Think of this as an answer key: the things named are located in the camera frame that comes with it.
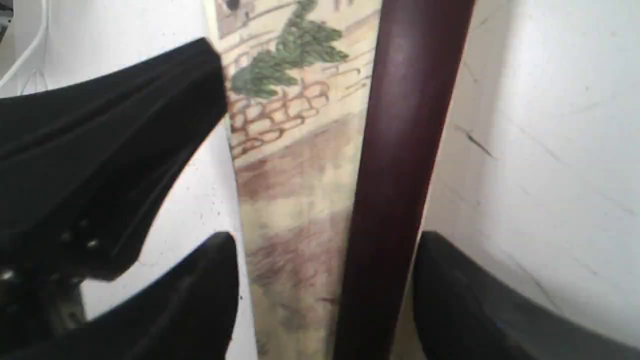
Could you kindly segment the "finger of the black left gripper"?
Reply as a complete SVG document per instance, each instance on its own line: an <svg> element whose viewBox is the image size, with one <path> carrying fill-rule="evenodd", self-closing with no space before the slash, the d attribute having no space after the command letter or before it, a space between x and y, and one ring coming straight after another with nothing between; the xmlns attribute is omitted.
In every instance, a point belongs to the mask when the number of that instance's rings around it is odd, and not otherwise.
<svg viewBox="0 0 640 360"><path fill-rule="evenodd" d="M198 38L0 109L1 268L113 280L227 112L222 60Z"/></svg>

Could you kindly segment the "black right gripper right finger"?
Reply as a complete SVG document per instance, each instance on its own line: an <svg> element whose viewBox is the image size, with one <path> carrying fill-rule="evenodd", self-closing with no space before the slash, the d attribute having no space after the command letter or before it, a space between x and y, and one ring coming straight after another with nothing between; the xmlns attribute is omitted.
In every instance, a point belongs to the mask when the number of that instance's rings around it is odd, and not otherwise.
<svg viewBox="0 0 640 360"><path fill-rule="evenodd" d="M535 303L437 231L414 257L413 320L428 360L637 360L639 349Z"/></svg>

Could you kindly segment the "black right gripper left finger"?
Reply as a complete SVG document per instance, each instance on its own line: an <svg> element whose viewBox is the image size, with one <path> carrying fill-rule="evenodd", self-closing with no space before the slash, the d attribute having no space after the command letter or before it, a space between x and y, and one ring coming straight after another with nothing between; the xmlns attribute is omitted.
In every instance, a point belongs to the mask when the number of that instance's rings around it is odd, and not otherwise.
<svg viewBox="0 0 640 360"><path fill-rule="evenodd" d="M3 360L224 360L239 307L233 235L217 232L99 317Z"/></svg>

